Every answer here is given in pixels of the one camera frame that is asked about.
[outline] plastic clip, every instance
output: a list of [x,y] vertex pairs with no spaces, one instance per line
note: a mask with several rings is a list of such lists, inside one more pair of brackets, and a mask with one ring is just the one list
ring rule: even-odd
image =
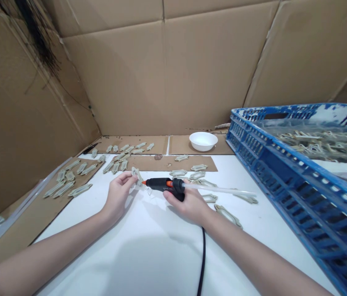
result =
[[227,211],[226,208],[223,206],[219,206],[218,204],[214,204],[214,208],[216,209],[216,212],[230,220],[232,223],[236,224],[239,226],[241,229],[243,229],[242,224],[240,224],[239,219],[236,218],[233,214]]
[[175,170],[175,171],[171,171],[169,174],[173,177],[184,176],[185,174],[187,174],[187,171],[185,171],[183,169],[182,170]]
[[108,165],[106,166],[106,168],[103,169],[103,173],[107,173],[110,171],[110,169],[113,167],[115,163],[114,162],[109,162]]
[[190,180],[196,180],[196,179],[199,179],[199,178],[203,178],[205,177],[206,175],[206,172],[204,171],[198,171],[196,173],[193,173],[190,175]]
[[94,149],[92,150],[91,157],[92,157],[92,158],[96,158],[96,157],[97,157],[97,154],[98,154],[98,150],[94,148]]
[[74,167],[76,167],[80,163],[80,160],[76,160],[73,163],[71,163],[69,166],[65,168],[66,171],[72,170]]
[[150,145],[147,146],[146,150],[150,151],[154,147],[154,143],[151,143]]
[[182,160],[188,159],[188,155],[181,155],[175,158],[175,161],[181,162]]
[[205,164],[199,164],[199,165],[193,166],[191,168],[192,171],[203,171],[206,169],[207,169],[207,165],[205,165]]
[[124,151],[124,153],[125,153],[125,154],[131,153],[131,151],[134,150],[134,149],[135,149],[135,146],[128,147],[128,148]]
[[143,182],[143,178],[142,176],[140,175],[140,172],[139,172],[139,169],[135,168],[135,167],[132,167],[132,170],[131,170],[131,173],[133,176],[138,176],[138,181],[136,182],[136,184],[139,186],[139,187],[142,187],[142,182]]
[[131,154],[126,154],[119,160],[119,162],[123,162],[123,161],[129,159],[130,157],[131,157]]
[[80,167],[78,168],[78,170],[76,171],[76,173],[77,173],[78,175],[80,175],[80,174],[84,171],[84,169],[86,168],[86,166],[87,166],[87,163],[86,163],[86,162],[82,163],[82,164],[80,165]]
[[119,163],[118,162],[116,162],[115,163],[115,165],[113,166],[113,169],[112,169],[112,173],[113,173],[113,175],[115,175],[117,172],[118,172],[118,170],[119,170]]
[[75,179],[75,175],[73,171],[67,172],[67,174],[65,175],[65,178],[67,178],[68,181],[73,181]]
[[58,172],[58,176],[57,176],[57,182],[62,182],[65,179],[65,170],[61,170]]
[[83,186],[80,186],[79,188],[76,188],[71,191],[71,193],[68,194],[68,197],[77,197],[78,195],[82,194],[83,192],[89,190],[91,188],[92,184],[86,184]]
[[69,190],[70,188],[72,188],[75,185],[76,181],[72,181],[67,183],[63,188],[61,188],[60,190],[58,190],[55,195],[53,195],[53,198],[56,199],[57,197],[62,196],[65,192],[67,192],[67,190]]
[[146,145],[146,142],[143,142],[143,143],[140,143],[139,145],[136,145],[135,148],[139,149],[139,148],[141,148],[141,147],[143,147],[145,145]]
[[217,195],[214,195],[211,193],[202,195],[202,197],[205,200],[205,202],[207,202],[207,203],[215,203],[218,199]]
[[129,147],[129,144],[126,144],[124,146],[121,147],[120,151],[124,151]]
[[120,170],[121,170],[121,171],[125,171],[125,170],[127,169],[127,165],[128,165],[128,160],[124,160],[124,161],[121,163]]
[[106,155],[101,155],[101,157],[97,160],[97,162],[98,163],[102,163],[102,162],[104,162],[105,161],[105,159],[106,159]]
[[64,186],[66,183],[66,181],[61,181],[59,183],[56,184],[56,186],[54,186],[53,188],[49,189],[48,191],[46,191],[45,195],[43,196],[43,198],[52,196],[54,192],[56,192],[56,190],[59,190],[62,186]]
[[144,151],[145,151],[144,149],[136,149],[136,150],[132,150],[132,154],[141,154]]
[[216,184],[214,184],[214,183],[212,183],[212,182],[209,182],[208,180],[205,180],[205,179],[198,179],[198,182],[199,182],[201,185],[204,185],[204,186],[217,187]]
[[89,172],[95,170],[97,168],[98,164],[93,164],[92,166],[89,166],[88,168],[86,168],[84,171],[82,171],[81,176],[85,176],[87,175]]
[[117,155],[115,158],[114,158],[114,161],[118,161],[120,158],[122,158],[123,156],[125,155],[125,153],[120,153],[119,155]]

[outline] black wire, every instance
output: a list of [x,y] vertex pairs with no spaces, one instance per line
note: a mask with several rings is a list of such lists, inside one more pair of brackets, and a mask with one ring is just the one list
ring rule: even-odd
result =
[[203,234],[203,256],[202,256],[202,267],[201,267],[201,275],[199,276],[199,284],[198,284],[197,296],[201,296],[201,293],[202,293],[202,283],[203,283],[203,274],[205,272],[206,237],[205,237],[205,228],[203,228],[203,227],[202,227],[202,234]]

